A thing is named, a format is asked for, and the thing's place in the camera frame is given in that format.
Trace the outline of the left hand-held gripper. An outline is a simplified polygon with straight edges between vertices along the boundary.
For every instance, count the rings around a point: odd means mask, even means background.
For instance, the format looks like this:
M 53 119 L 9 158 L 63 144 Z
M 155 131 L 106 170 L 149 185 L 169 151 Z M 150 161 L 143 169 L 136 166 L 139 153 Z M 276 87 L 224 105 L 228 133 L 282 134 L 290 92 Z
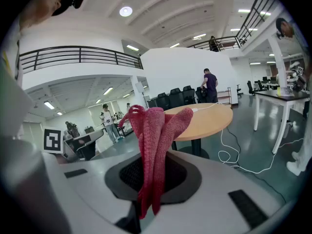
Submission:
M 96 155 L 96 140 L 104 135 L 103 130 L 97 130 L 73 138 L 67 130 L 53 127 L 43 128 L 42 151 L 53 154 L 59 164 L 78 161 L 78 158 L 91 160 Z

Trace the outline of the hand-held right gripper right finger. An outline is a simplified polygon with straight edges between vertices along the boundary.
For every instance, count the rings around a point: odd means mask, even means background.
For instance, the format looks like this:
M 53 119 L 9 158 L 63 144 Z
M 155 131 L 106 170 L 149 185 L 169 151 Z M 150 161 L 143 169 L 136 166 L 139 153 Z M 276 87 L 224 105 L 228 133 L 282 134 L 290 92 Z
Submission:
M 259 185 L 225 164 L 179 151 L 169 153 L 194 164 L 202 183 L 186 202 L 161 206 L 143 231 L 145 234 L 270 234 L 294 207 L 293 201 L 281 205 Z M 228 195 L 240 189 L 268 216 L 254 229 Z

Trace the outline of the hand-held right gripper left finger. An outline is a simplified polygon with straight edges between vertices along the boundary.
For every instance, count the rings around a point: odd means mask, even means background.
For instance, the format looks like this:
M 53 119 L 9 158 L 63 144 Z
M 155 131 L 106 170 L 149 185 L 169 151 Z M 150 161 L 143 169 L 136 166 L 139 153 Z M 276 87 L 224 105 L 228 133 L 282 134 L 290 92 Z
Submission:
M 141 232 L 134 204 L 118 199 L 104 177 L 114 165 L 135 153 L 97 160 L 59 164 L 43 154 L 49 182 L 72 234 L 138 234 Z

